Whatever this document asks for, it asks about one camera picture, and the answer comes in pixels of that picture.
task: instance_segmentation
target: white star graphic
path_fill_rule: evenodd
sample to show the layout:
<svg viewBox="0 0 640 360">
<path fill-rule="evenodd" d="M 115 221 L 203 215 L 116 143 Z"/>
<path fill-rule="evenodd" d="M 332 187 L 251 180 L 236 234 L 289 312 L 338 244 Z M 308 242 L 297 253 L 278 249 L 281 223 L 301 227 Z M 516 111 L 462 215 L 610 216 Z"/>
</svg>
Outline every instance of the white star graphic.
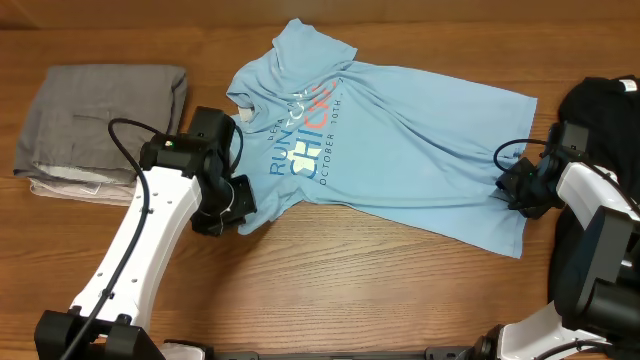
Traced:
<svg viewBox="0 0 640 360">
<path fill-rule="evenodd" d="M 315 168 L 316 162 L 313 159 L 308 159 L 305 157 L 301 157 L 298 155 L 294 155 L 294 153 L 298 153 L 298 154 L 304 154 L 304 150 L 306 148 L 306 145 L 304 142 L 298 141 L 296 143 L 296 148 L 294 150 L 290 150 L 288 154 L 286 154 L 287 158 L 290 161 L 294 161 L 293 163 L 293 171 L 295 171 L 296 173 L 300 172 L 300 170 L 302 169 L 307 169 L 311 172 L 313 172 L 313 169 Z M 320 153 L 320 151 L 322 151 L 322 149 L 314 149 L 314 148 L 309 148 L 309 151 L 307 151 L 307 154 L 309 156 L 314 156 L 317 157 L 318 154 Z"/>
</svg>

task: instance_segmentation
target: stack of folded clothes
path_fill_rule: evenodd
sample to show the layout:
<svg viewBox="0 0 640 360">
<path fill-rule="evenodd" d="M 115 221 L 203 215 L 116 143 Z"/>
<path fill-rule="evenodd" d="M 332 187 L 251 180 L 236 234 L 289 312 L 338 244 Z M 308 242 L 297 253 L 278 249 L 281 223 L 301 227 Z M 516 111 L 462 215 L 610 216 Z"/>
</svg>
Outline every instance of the stack of folded clothes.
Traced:
<svg viewBox="0 0 640 360">
<path fill-rule="evenodd" d="M 169 65 L 55 66 L 38 91 L 16 148 L 15 176 L 36 195 L 128 206 L 135 172 L 107 131 L 114 118 L 176 134 L 186 71 Z M 139 160 L 152 133 L 115 127 Z"/>
</svg>

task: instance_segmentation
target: black cloth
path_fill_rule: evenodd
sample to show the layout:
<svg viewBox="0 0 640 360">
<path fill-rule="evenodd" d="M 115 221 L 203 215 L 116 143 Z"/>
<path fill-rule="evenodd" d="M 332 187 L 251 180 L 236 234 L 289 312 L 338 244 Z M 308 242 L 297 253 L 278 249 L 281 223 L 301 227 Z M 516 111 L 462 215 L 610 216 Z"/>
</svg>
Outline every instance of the black cloth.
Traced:
<svg viewBox="0 0 640 360">
<path fill-rule="evenodd" d="M 560 104 L 558 120 L 589 129 L 587 155 L 596 165 L 613 171 L 622 190 L 640 199 L 640 91 L 626 91 L 621 79 L 640 80 L 633 75 L 616 79 L 586 78 Z M 549 271 L 549 300 L 553 300 L 556 277 L 566 256 L 580 241 L 583 230 L 571 209 L 562 211 L 556 223 Z"/>
</svg>

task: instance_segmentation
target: blue t-shirt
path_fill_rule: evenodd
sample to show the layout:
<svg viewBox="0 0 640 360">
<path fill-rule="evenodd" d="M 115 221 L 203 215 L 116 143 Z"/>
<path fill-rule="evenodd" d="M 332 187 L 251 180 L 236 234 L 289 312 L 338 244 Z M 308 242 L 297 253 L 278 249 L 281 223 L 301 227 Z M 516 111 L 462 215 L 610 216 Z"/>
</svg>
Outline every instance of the blue t-shirt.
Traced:
<svg viewBox="0 0 640 360">
<path fill-rule="evenodd" d="M 250 233 L 300 201 L 343 204 L 520 257 L 525 219 L 495 197 L 502 143 L 529 135 L 536 99 L 426 71 L 353 61 L 356 49 L 289 22 L 227 95 L 250 118 L 236 174 Z M 238 141 L 233 142 L 237 151 Z M 523 146 L 505 151 L 513 164 Z"/>
</svg>

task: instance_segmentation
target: folded shirt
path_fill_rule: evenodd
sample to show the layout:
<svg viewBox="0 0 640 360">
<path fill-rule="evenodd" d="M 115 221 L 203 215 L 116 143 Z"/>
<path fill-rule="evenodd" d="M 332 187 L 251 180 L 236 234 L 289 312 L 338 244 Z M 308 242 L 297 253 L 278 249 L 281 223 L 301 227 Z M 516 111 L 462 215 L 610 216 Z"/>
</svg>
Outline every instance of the folded shirt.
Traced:
<svg viewBox="0 0 640 360">
<path fill-rule="evenodd" d="M 227 91 L 241 108 L 237 173 L 249 177 L 258 208 L 240 233 L 308 201 L 520 257 L 525 219 L 496 198 L 493 152 L 528 137 L 535 98 L 354 61 L 355 48 L 299 20 L 273 45 Z M 513 149 L 505 166 L 524 146 Z"/>
<path fill-rule="evenodd" d="M 80 200 L 112 199 L 126 205 L 123 199 L 130 200 L 126 194 L 135 172 L 109 137 L 108 122 L 127 118 L 175 134 L 186 93 L 186 71 L 177 66 L 51 67 L 18 140 L 14 175 L 36 180 L 31 188 L 39 195 L 75 198 L 77 193 Z M 118 126 L 116 133 L 136 160 L 153 136 L 131 126 Z M 99 184 L 123 188 L 85 196 L 83 186 Z"/>
</svg>

